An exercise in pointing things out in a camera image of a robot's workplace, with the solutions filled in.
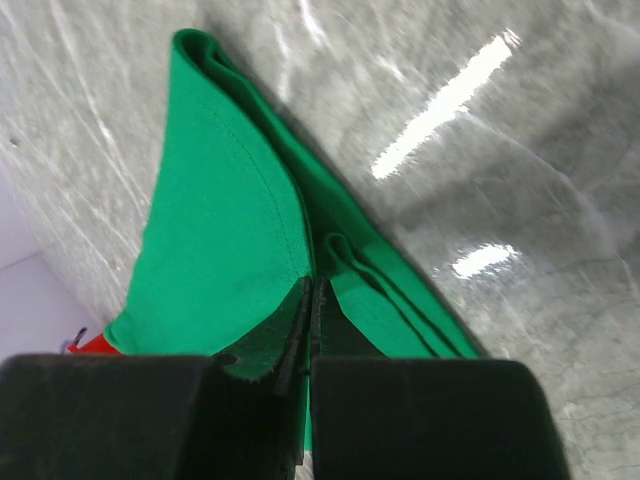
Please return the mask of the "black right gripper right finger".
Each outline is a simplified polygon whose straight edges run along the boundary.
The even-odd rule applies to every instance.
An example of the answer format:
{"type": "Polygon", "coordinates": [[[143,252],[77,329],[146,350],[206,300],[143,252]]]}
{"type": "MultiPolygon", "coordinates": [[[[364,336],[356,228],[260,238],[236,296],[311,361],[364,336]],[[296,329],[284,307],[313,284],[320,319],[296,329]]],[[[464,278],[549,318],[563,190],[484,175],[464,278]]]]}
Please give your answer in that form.
{"type": "Polygon", "coordinates": [[[538,380],[498,359],[386,357],[314,288],[310,415],[318,479],[566,479],[538,380]]]}

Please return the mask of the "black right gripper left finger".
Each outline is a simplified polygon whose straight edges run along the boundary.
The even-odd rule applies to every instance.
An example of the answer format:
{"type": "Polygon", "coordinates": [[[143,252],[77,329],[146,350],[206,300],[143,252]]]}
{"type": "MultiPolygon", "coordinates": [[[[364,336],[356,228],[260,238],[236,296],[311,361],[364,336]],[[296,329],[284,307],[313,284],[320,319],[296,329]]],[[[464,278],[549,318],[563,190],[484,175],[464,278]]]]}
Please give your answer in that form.
{"type": "Polygon", "coordinates": [[[5,479],[291,479],[311,282],[212,356],[28,354],[1,366],[5,479]]]}

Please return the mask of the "green t-shirt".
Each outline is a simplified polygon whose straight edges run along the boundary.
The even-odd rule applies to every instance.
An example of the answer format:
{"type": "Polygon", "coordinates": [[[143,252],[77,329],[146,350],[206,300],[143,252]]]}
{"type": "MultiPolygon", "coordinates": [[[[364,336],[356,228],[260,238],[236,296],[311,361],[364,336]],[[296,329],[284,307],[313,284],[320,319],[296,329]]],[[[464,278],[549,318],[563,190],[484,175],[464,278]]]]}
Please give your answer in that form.
{"type": "Polygon", "coordinates": [[[392,358],[476,358],[478,346],[208,33],[171,40],[164,150],[122,311],[124,355],[214,355],[302,278],[392,358]]]}

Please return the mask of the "red plastic tray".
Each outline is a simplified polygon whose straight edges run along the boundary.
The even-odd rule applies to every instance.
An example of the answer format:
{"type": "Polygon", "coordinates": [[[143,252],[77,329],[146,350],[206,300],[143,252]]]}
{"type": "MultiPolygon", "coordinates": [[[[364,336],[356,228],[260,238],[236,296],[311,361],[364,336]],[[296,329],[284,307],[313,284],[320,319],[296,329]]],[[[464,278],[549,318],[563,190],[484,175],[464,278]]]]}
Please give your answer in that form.
{"type": "Polygon", "coordinates": [[[121,355],[121,352],[113,347],[103,334],[97,335],[83,345],[74,343],[68,351],[71,354],[121,355]]]}

